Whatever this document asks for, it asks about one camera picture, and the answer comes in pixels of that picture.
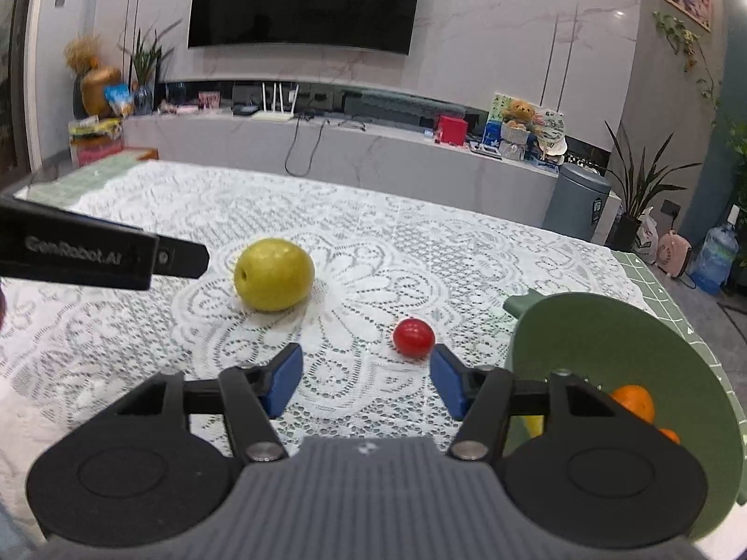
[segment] metal screw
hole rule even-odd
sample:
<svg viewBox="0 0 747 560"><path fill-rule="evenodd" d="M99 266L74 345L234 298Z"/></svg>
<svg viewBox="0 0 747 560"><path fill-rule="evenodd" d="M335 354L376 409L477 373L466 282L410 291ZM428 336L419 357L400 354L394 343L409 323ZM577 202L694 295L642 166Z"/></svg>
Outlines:
<svg viewBox="0 0 747 560"><path fill-rule="evenodd" d="M488 447L475 440L462 440L451 447L451 454L462 461L479 461L488 454Z"/></svg>
<svg viewBox="0 0 747 560"><path fill-rule="evenodd" d="M254 462L276 461L282 456L282 447L274 442L255 442L247 448L247 456Z"/></svg>

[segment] trash can lid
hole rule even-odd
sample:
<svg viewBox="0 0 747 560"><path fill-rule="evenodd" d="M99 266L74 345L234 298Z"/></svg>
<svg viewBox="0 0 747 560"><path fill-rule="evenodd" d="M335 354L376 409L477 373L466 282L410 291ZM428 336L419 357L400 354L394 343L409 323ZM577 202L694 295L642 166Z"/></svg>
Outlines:
<svg viewBox="0 0 747 560"><path fill-rule="evenodd" d="M579 185L593 189L595 192L608 194L612 188L610 181L602 175L578 166L578 164L563 164L560 166L560 174Z"/></svg>

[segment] green checkered tablecloth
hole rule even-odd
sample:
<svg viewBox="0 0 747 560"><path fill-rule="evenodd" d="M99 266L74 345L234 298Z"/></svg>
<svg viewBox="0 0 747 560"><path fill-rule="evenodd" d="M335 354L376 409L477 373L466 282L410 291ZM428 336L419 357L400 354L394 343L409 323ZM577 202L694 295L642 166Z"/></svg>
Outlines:
<svg viewBox="0 0 747 560"><path fill-rule="evenodd" d="M133 166L137 166L135 154L121 154L100 160L91 166L86 166L58 181L39 183L33 185L29 191L22 190L20 195L27 196L35 202L47 203L52 206L66 207L77 202L85 193L94 189L102 188L107 181L126 172ZM742 432L742 439L747 445L747 418L737 396L731 388L726 373L718 358L705 342L698 336L680 308L651 273L651 270L634 254L621 252L614 253L615 258L621 263L627 276L643 292L643 297L648 306L656 314L656 317L664 322L670 329L680 334L697 352L703 357L713 373L721 381ZM742 490L747 490L747 469L742 474Z"/></svg>

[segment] plastic bag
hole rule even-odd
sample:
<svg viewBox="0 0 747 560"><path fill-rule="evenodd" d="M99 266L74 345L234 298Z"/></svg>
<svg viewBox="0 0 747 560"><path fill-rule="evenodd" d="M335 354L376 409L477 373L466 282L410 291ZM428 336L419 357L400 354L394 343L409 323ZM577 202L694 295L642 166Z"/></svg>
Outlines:
<svg viewBox="0 0 747 560"><path fill-rule="evenodd" d="M128 118L135 113L135 106L132 100L127 84L117 84L104 88L104 96L109 102L114 115L121 118Z"/></svg>
<svg viewBox="0 0 747 560"><path fill-rule="evenodd" d="M659 234L656 232L656 221L651 216L651 209L652 207L649 207L643 211L640 217L641 225L633 242L633 252L648 265L653 265L656 261L656 250L659 246Z"/></svg>

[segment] teal wall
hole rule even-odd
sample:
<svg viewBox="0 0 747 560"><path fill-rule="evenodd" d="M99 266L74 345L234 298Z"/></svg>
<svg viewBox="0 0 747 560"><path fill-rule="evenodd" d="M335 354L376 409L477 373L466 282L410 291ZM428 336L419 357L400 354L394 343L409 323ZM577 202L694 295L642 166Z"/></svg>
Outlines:
<svg viewBox="0 0 747 560"><path fill-rule="evenodd" d="M731 207L737 156L726 145L725 117L747 121L747 0L727 0L728 38L721 92L721 123L711 133L703 170L679 232L697 245L712 227L726 221Z"/></svg>

